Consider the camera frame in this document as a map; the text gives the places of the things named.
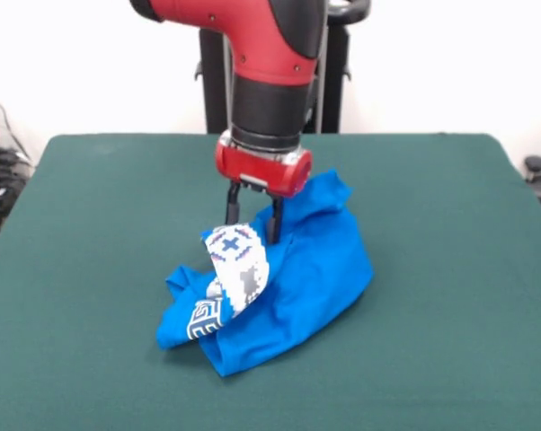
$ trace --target blue cross pattern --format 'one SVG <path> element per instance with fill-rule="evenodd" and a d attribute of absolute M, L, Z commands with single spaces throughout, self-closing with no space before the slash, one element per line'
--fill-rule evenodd
<path fill-rule="evenodd" d="M 225 244 L 225 247 L 223 248 L 223 251 L 227 251 L 229 249 L 238 250 L 239 246 L 236 245 L 236 242 L 238 241 L 238 238 L 235 237 L 232 240 L 223 240 L 223 243 Z"/>

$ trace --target blue fabric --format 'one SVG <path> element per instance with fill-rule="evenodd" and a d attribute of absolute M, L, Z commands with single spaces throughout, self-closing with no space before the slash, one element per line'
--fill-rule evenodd
<path fill-rule="evenodd" d="M 198 339 L 217 372 L 228 376 L 286 352 L 326 326 L 374 275 L 346 207 L 349 197 L 350 189 L 329 171 L 285 200 L 277 244 L 267 245 L 265 238 L 271 207 L 249 224 L 205 232 L 215 270 L 200 274 L 182 266 L 167 279 L 174 303 L 156 333 L 159 346 Z M 251 263 L 233 267 L 245 259 Z"/>

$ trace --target crumpled cloth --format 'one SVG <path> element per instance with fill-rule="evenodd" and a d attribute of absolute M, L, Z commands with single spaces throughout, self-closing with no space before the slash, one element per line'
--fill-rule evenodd
<path fill-rule="evenodd" d="M 285 199 L 279 243 L 267 245 L 271 207 L 248 224 L 201 235 L 208 274 L 178 267 L 174 303 L 157 330 L 160 348 L 197 339 L 221 376 L 263 364 L 303 343 L 352 305 L 374 271 L 335 171 Z"/>

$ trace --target green table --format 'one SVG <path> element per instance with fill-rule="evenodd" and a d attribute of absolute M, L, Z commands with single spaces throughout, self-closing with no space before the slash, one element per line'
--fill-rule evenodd
<path fill-rule="evenodd" d="M 223 218 L 215 141 L 49 144 L 0 236 L 0 431 L 541 430 L 541 206 L 488 136 L 305 136 L 354 188 L 367 292 L 228 379 L 160 351 L 164 279 Z"/>

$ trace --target white and blue pattern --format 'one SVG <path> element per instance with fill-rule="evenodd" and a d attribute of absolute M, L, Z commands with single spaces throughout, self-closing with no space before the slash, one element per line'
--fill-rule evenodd
<path fill-rule="evenodd" d="M 189 339 L 204 337 L 222 327 L 221 303 L 222 297 L 197 301 L 191 321 L 187 325 Z"/>
<path fill-rule="evenodd" d="M 220 226 L 205 244 L 226 293 L 234 316 L 264 290 L 269 278 L 266 250 L 257 232 L 248 224 Z"/>

